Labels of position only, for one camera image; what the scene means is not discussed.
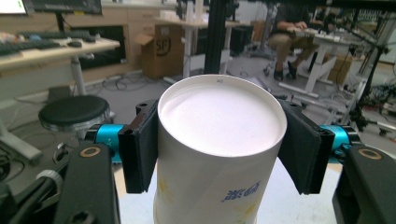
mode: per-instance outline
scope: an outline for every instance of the stool seat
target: stool seat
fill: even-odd
[[[38,113],[41,125],[51,131],[75,132],[103,122],[110,113],[108,102],[92,95],[73,96],[44,106]]]

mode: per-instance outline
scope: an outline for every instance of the paper cup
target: paper cup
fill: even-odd
[[[156,224],[252,224],[287,128],[279,102],[241,78],[204,75],[158,105]]]

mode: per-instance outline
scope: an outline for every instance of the round black stool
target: round black stool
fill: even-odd
[[[100,97],[82,95],[47,104],[38,113],[41,125],[51,131],[77,132],[83,139],[93,124],[102,123],[110,114],[108,102]]]

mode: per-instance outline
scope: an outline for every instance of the computer monitor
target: computer monitor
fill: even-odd
[[[64,31],[62,14],[102,14],[101,0],[24,0],[27,12],[52,12],[58,28]]]
[[[22,0],[3,0],[0,6],[0,15],[24,15],[26,9]]]

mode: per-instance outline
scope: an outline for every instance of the black cable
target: black cable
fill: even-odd
[[[29,185],[27,189],[19,193],[18,195],[15,196],[15,202],[17,204],[22,204],[24,203],[27,198],[33,194],[37,188],[39,188],[43,183],[44,183],[44,178],[38,178],[33,182],[33,184]]]
[[[156,80],[153,80],[148,77],[143,77],[142,75],[122,75],[121,77],[116,78],[115,80],[105,80],[102,82],[103,88],[107,91],[138,91],[142,88],[146,87],[150,83],[155,83]],[[130,88],[131,85],[140,84],[135,88]]]
[[[346,53],[346,56],[344,57],[343,63],[341,64],[340,68],[339,68],[338,71],[337,71],[337,75],[335,76],[335,84],[336,84],[336,85],[338,84],[338,78],[339,78],[339,76],[340,76],[341,70],[342,70],[343,67],[344,67],[344,64],[345,64],[346,61],[347,61],[347,56],[348,56],[348,55],[349,55],[349,51]]]
[[[64,17],[62,17],[62,19],[63,19],[64,23],[69,26],[69,29],[74,28],[69,22],[66,21],[66,19]]]
[[[44,183],[35,191],[35,193],[27,199],[27,201],[19,208],[17,214],[9,221],[9,224],[26,223],[29,216],[33,214],[38,203],[55,187],[55,182],[47,177]]]

